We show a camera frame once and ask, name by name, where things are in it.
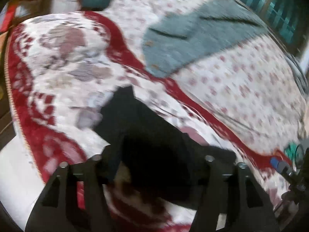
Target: bolt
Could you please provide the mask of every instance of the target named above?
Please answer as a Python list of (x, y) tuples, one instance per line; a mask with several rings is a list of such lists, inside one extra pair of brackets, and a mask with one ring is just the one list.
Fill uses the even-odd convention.
[(98, 160), (101, 159), (101, 155), (100, 154), (96, 154), (91, 159), (94, 160), (94, 161), (98, 161)]
[(59, 164), (59, 167), (66, 168), (69, 164), (66, 161), (63, 161)]
[(243, 162), (239, 162), (237, 165), (242, 169), (245, 169), (247, 167), (247, 165)]
[(214, 161), (214, 157), (212, 157), (211, 155), (206, 155), (205, 156), (205, 160), (209, 161), (209, 162), (212, 162), (212, 161)]

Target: floor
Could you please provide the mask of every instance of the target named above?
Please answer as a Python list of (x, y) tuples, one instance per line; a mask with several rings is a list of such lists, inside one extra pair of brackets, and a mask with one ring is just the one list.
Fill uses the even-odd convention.
[[(52, 13), (79, 9), (76, 0), (53, 0)], [(30, 152), (15, 136), (0, 152), (0, 200), (21, 229), (25, 229), (36, 199), (44, 188)]]

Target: gray cloth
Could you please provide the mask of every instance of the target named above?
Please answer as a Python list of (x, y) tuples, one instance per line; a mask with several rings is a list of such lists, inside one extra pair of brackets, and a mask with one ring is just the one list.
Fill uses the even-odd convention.
[(293, 72), (294, 80), (300, 90), (300, 93), (303, 96), (308, 95), (309, 94), (309, 84), (308, 84), (308, 81), (304, 73), (302, 73), (302, 69), (300, 68), (298, 61), (291, 54), (287, 54), (285, 57), (285, 60), (287, 61), (287, 63), (289, 64)]
[(196, 59), (267, 32), (256, 14), (234, 0), (212, 0), (190, 14), (169, 14), (147, 29), (146, 70), (164, 78)]

